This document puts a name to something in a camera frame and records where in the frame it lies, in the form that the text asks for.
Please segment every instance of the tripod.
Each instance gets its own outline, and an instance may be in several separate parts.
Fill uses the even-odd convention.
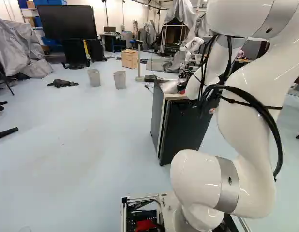
[[[7,101],[2,101],[0,102],[0,111],[4,110],[4,107],[2,105],[5,105],[7,104],[8,102]],[[14,132],[18,131],[18,128],[17,127],[14,127],[14,128],[11,128],[11,129],[8,129],[8,130],[5,130],[5,131],[2,131],[0,132],[0,139],[9,135],[9,134],[12,134]]]

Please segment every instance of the red object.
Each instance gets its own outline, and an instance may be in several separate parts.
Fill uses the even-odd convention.
[[[157,225],[155,225],[151,220],[137,221],[135,232],[147,231],[155,228],[157,228]]]

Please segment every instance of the tv stand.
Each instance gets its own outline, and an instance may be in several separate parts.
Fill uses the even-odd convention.
[[[66,56],[66,63],[62,63],[65,69],[83,69],[89,67],[90,60],[87,60],[83,40],[63,40],[62,46]]]

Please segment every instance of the small robot arm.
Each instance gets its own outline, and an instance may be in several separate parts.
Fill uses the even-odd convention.
[[[185,64],[188,64],[192,54],[196,54],[198,52],[199,47],[203,44],[203,42],[204,42],[203,39],[199,37],[194,37],[184,47],[180,48],[180,51],[186,52]]]
[[[208,60],[206,85],[218,82],[228,62],[226,36],[233,36],[232,59],[247,37],[270,40],[268,52],[234,72],[226,85],[242,89],[267,106],[281,107],[299,76],[299,0],[209,0],[207,23],[219,33]],[[201,71],[195,73],[201,78]],[[186,94],[196,99],[200,82],[190,78]],[[223,90],[222,96],[240,102]],[[279,110],[269,110],[276,121]],[[171,163],[171,183],[186,221],[198,231],[216,228],[224,213],[263,218],[275,205],[269,157],[269,127],[251,107],[221,100],[217,123],[237,151],[234,160],[183,150]]]

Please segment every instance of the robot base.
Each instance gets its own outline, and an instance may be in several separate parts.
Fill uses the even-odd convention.
[[[148,211],[151,218],[145,218],[142,213],[137,212],[144,207],[150,208]],[[162,225],[165,232],[197,232],[191,227],[182,213],[180,203],[173,192],[146,196],[140,198],[122,198],[121,205],[121,232],[130,232],[135,230],[135,224],[138,220],[132,221],[132,218],[142,218],[142,220],[151,219],[154,223]],[[250,229],[241,218],[239,218],[244,231],[250,232]],[[213,230],[213,232],[239,232],[232,217],[225,214],[223,222]]]

